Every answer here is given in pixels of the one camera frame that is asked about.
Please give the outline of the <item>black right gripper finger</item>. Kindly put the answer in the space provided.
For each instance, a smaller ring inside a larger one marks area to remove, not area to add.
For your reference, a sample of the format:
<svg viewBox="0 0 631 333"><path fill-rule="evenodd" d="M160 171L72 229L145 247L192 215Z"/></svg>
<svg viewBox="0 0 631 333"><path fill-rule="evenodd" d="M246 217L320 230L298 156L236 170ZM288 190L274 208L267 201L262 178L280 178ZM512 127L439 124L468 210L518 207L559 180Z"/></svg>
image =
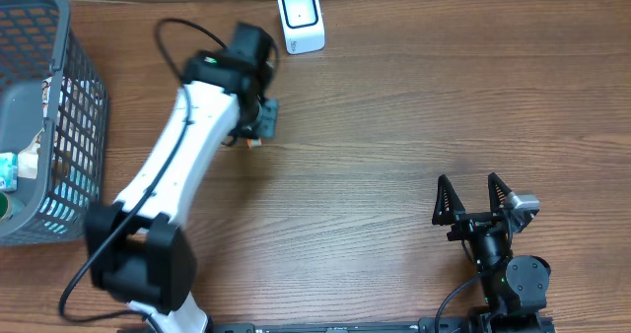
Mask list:
<svg viewBox="0 0 631 333"><path fill-rule="evenodd" d="M495 172L491 172L488 175L488 190L490 210L492 213L498 213L512 189Z"/></svg>
<svg viewBox="0 0 631 333"><path fill-rule="evenodd" d="M459 200L451 182L445 174L438 178L438 191L432 217L434 226L453 225L465 215L465 208Z"/></svg>

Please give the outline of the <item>small orange box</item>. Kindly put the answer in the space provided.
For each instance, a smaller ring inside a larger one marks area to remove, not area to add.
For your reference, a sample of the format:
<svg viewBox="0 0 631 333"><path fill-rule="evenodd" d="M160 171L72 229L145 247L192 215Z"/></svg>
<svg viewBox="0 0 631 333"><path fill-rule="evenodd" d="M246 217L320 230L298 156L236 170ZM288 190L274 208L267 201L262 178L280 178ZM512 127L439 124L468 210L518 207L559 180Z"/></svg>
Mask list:
<svg viewBox="0 0 631 333"><path fill-rule="evenodd" d="M260 139L247 139L246 143L250 149L260 147L262 145L262 142Z"/></svg>

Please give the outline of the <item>brown clear snack bag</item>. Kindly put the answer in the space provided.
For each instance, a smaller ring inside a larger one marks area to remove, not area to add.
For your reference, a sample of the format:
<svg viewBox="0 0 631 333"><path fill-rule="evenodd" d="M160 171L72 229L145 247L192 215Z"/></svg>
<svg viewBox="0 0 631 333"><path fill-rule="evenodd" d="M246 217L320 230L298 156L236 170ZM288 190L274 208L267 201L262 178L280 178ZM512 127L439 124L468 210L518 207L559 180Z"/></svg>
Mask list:
<svg viewBox="0 0 631 333"><path fill-rule="evenodd" d="M50 99L50 87L52 78L48 77L41 81L42 86L42 114L47 116ZM32 138L30 144L18 154L18 177L36 179L37 164L41 154L41 141L44 128L41 128Z"/></svg>

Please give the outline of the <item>teal tissue pack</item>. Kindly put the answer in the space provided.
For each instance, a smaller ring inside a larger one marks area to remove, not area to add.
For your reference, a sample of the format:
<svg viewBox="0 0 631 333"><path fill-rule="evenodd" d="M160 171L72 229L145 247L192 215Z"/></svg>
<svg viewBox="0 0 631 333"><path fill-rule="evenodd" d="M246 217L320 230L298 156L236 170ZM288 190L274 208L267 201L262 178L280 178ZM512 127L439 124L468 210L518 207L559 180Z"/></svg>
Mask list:
<svg viewBox="0 0 631 333"><path fill-rule="evenodd" d="M0 188L2 192L13 192L18 187L18 156L14 153L0 154Z"/></svg>

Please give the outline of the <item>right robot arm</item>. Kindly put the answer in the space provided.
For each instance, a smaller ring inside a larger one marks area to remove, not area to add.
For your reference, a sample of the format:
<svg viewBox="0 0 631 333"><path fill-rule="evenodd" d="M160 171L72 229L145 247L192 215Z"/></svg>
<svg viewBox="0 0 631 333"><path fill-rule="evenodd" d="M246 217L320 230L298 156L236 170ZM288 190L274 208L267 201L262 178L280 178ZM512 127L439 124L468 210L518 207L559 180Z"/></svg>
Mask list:
<svg viewBox="0 0 631 333"><path fill-rule="evenodd" d="M435 333L553 332L553 320L539 314L547 306L551 267L539 256L513 252L514 236L538 214L540 201L531 192L512 190L494 172L488 175L488 192L490 210L468 213L448 177L438 178L432 224L450 228L447 239L460 243L476 274L449 293L421 326ZM485 304L465 317L446 319L447 305L475 283L481 284Z"/></svg>

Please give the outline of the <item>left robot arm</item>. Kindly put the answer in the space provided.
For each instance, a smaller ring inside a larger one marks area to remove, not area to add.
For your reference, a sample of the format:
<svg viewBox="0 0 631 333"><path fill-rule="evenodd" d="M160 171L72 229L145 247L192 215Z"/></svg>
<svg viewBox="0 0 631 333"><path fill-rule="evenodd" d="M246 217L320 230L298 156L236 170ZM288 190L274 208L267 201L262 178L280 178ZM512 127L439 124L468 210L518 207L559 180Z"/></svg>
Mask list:
<svg viewBox="0 0 631 333"><path fill-rule="evenodd" d="M85 219L88 259L64 290L63 312L84 275L138 315L147 332L210 332L213 323L192 295L197 271L185 233L189 210L217 150L240 139L275 135L278 102L265 91L279 62L264 29L239 23L229 44L200 50L177 68L155 42L179 87L175 105L149 157L110 205L93 202Z"/></svg>

